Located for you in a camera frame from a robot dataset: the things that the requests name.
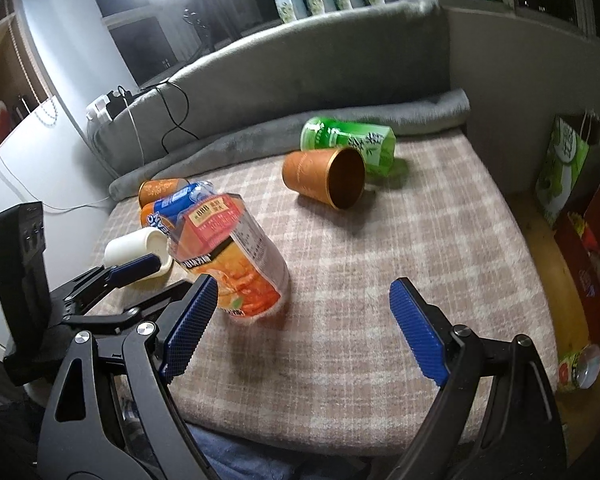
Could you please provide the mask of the drink can on floor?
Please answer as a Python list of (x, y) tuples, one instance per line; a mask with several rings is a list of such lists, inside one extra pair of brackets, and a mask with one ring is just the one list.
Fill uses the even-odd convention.
[(558, 365), (560, 392), (586, 390), (595, 384), (600, 374), (600, 347), (588, 344), (579, 351), (567, 353)]

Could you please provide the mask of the green paper shopping bag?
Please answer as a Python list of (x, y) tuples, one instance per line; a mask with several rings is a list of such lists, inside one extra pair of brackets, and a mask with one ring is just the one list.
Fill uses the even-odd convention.
[(556, 115), (535, 197), (549, 226), (571, 203), (589, 196), (600, 183), (600, 118), (594, 110)]

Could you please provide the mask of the grey sofa backrest cushion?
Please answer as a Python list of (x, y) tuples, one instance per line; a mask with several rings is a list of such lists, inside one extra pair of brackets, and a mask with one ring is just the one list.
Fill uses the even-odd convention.
[(87, 143), (121, 177), (214, 134), (314, 110), (411, 102), (450, 90), (439, 0), (304, 18), (200, 58), (139, 96)]

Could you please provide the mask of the grey rolled blanket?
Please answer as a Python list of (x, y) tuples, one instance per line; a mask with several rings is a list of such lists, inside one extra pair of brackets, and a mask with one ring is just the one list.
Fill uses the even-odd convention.
[(469, 115), (470, 102), (462, 89), (413, 102), (303, 112), (186, 144), (118, 177), (109, 185), (109, 194), (113, 200), (121, 202), (136, 195), (140, 184), (152, 178), (193, 177), (242, 162), (297, 151), (302, 127), (315, 116), (389, 126), (396, 136), (426, 136), (458, 128), (467, 122)]

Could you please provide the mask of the red gift box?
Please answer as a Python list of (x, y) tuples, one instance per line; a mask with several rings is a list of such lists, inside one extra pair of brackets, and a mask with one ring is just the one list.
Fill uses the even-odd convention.
[(555, 240), (576, 285), (588, 326), (588, 339), (600, 343), (600, 186), (582, 216), (564, 211)]

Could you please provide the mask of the orange paper cup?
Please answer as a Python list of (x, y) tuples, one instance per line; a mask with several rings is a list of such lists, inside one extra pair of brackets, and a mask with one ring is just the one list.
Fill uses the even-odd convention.
[(182, 178), (146, 180), (138, 189), (137, 198), (140, 208), (156, 200), (171, 196), (182, 188), (186, 188), (187, 185), (188, 182)]
[(358, 202), (365, 176), (362, 155), (342, 146), (290, 153), (282, 168), (287, 188), (338, 210), (350, 209)]

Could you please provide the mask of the green tea bottle cup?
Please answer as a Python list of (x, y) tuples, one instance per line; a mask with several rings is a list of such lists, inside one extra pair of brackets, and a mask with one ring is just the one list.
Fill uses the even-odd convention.
[(394, 162), (396, 136), (388, 126), (312, 117), (302, 127), (300, 150), (323, 148), (355, 148), (367, 172), (387, 177)]

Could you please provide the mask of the orange cut plastic bottle cup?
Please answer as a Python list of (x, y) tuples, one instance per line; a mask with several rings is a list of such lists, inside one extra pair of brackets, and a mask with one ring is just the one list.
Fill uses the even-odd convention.
[(215, 279), (216, 306), (234, 318), (253, 322), (286, 304), (286, 262), (238, 194), (215, 194), (178, 214), (168, 248), (195, 278)]

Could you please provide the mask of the white power strip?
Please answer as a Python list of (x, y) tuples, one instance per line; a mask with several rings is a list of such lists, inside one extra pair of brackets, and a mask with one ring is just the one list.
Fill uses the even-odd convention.
[(108, 122), (111, 122), (111, 116), (107, 110), (107, 105), (109, 103), (110, 99), (106, 94), (94, 99), (94, 101), (88, 104), (85, 109), (86, 118), (90, 122), (108, 124)]

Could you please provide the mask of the orange paper cup right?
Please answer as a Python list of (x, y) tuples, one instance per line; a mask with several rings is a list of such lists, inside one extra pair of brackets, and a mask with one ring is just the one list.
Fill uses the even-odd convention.
[(290, 153), (282, 168), (287, 188), (338, 210), (350, 209), (358, 202), (365, 176), (362, 155), (342, 146)]

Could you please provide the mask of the orange blue bottle cup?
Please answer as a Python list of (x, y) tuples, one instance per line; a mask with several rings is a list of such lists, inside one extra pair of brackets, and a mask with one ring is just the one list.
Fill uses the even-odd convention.
[(140, 210), (140, 225), (150, 226), (169, 234), (178, 223), (178, 215), (215, 194), (208, 181), (198, 181), (184, 186), (175, 193), (159, 198)]

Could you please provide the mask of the orange paper cup left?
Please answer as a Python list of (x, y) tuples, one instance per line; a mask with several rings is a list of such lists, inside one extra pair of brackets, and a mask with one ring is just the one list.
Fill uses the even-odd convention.
[(140, 208), (156, 200), (171, 196), (182, 188), (186, 188), (187, 185), (188, 182), (182, 178), (146, 180), (138, 189), (137, 198)]

